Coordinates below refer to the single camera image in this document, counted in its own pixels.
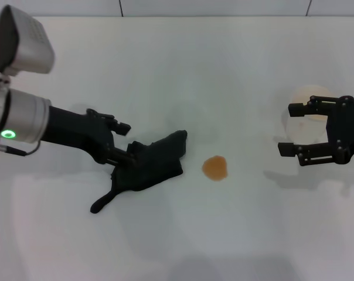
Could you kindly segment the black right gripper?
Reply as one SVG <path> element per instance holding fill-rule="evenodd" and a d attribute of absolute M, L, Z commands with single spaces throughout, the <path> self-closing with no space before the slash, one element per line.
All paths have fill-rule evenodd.
<path fill-rule="evenodd" d="M 336 163 L 344 165 L 354 155 L 354 98 L 339 98 L 313 95 L 304 105 L 292 103 L 288 106 L 290 117 L 306 115 L 327 116 L 328 142 L 297 145 L 280 142 L 278 149 L 282 157 L 297 157 L 300 166 Z"/>

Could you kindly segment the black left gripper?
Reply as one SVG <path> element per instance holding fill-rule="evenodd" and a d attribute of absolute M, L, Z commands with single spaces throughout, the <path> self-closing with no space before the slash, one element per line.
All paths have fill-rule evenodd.
<path fill-rule="evenodd" d="M 115 116 L 86 109 L 77 114 L 53 106 L 42 141 L 77 148 L 87 152 L 95 162 L 112 166 L 133 166 L 135 156 L 114 147 L 112 132 L 126 136 L 129 124 L 118 122 Z"/>

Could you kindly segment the clear plastic cup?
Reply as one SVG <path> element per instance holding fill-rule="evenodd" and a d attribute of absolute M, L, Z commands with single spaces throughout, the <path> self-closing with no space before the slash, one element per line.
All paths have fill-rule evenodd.
<path fill-rule="evenodd" d="M 323 86 L 305 85 L 294 91 L 290 98 L 290 104 L 303 103 L 306 105 L 313 95 L 333 97 L 333 94 Z M 294 142 L 300 145 L 318 143 L 326 135 L 326 121 L 327 116 L 324 115 L 290 117 L 287 109 L 282 115 L 282 124 L 287 142 Z"/>

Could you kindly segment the dark blue rag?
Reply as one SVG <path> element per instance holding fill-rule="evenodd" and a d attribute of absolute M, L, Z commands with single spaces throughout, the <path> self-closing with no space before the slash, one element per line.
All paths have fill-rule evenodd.
<path fill-rule="evenodd" d="M 131 166 L 117 166 L 111 174 L 110 191 L 99 198 L 90 208 L 99 213 L 115 196 L 126 191 L 143 191 L 165 180 L 183 174 L 181 158 L 186 153 L 186 130 L 178 130 L 150 145 L 134 141 L 127 147 L 137 157 Z"/>

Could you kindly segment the orange-brown liquid stain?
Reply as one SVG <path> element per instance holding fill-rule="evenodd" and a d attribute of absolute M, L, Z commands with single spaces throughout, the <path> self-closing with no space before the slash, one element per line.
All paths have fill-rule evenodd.
<path fill-rule="evenodd" d="M 223 156 L 213 156 L 202 165 L 202 172 L 212 181 L 221 181 L 228 176 L 227 162 Z"/>

